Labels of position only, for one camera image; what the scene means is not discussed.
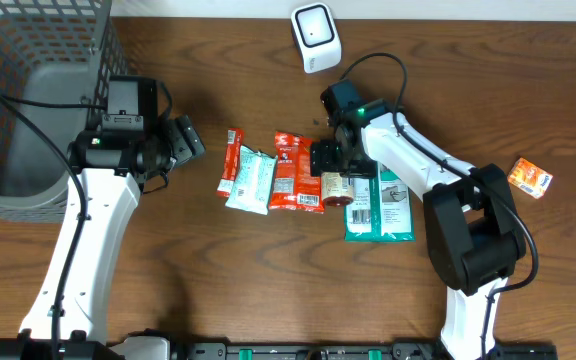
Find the small orange package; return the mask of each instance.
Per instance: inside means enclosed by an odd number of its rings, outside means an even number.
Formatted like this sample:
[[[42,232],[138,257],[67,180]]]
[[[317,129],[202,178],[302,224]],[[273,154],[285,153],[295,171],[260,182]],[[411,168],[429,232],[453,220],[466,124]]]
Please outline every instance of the small orange package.
[[[324,212],[321,178],[310,176],[311,145],[312,139],[275,133],[279,161],[269,209]]]
[[[228,129],[228,146],[226,147],[226,158],[224,159],[224,173],[221,175],[217,195],[229,197],[230,191],[235,184],[237,167],[239,167],[239,150],[244,138],[244,131],[241,129]]]
[[[519,158],[508,175],[508,182],[528,193],[535,199],[544,196],[552,175],[524,158]]]

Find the wooden surface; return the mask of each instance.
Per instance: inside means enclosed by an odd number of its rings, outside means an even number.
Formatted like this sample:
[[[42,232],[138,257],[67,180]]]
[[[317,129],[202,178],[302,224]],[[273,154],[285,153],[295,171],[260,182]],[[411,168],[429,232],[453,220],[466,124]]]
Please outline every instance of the wooden surface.
[[[361,55],[408,64],[409,121],[452,155],[509,170],[524,156],[554,174],[543,199],[513,189],[541,256],[537,281],[502,296],[495,334],[552,341],[576,358],[576,24],[339,21],[342,66],[305,75],[287,20],[115,19],[126,55],[164,80],[207,154],[144,196],[126,230],[109,304],[111,340],[146,327],[234,342],[433,338],[445,286],[414,243],[343,241],[325,215],[224,207],[215,196],[226,129],[274,154],[276,130],[328,137],[319,94]],[[394,99],[394,63],[352,74],[367,99]],[[0,221],[0,336],[14,336],[47,270],[59,225]],[[520,261],[512,281],[530,266]]]

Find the gray basket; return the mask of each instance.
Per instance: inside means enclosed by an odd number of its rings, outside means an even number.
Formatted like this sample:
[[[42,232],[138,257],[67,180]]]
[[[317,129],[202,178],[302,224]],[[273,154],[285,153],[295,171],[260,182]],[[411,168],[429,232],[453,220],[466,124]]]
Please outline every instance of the gray basket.
[[[0,93],[101,104],[110,74],[128,70],[110,6],[102,0],[0,0]],[[96,115],[87,109],[20,110],[64,153]],[[61,222],[67,182],[48,147],[0,106],[0,218]]]

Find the red snack package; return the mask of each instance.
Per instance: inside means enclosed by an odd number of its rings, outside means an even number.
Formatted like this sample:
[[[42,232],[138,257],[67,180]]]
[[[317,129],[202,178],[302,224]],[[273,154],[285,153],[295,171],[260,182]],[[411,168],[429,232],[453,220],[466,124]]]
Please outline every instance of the red snack package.
[[[241,129],[228,129],[228,147],[226,148],[226,159],[224,160],[224,173],[217,187],[217,195],[229,197],[232,186],[237,176],[239,166],[239,149],[244,138],[244,131]]]
[[[269,209],[324,212],[321,178],[310,176],[310,145],[312,139],[275,133],[279,161]]]

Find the white backdrop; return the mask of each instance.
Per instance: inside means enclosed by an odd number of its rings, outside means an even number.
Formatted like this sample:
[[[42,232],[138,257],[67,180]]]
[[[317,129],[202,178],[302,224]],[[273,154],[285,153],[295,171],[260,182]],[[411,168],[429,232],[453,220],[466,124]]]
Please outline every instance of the white backdrop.
[[[114,0],[114,16],[290,17],[303,0]],[[576,21],[576,0],[326,0],[338,19]]]

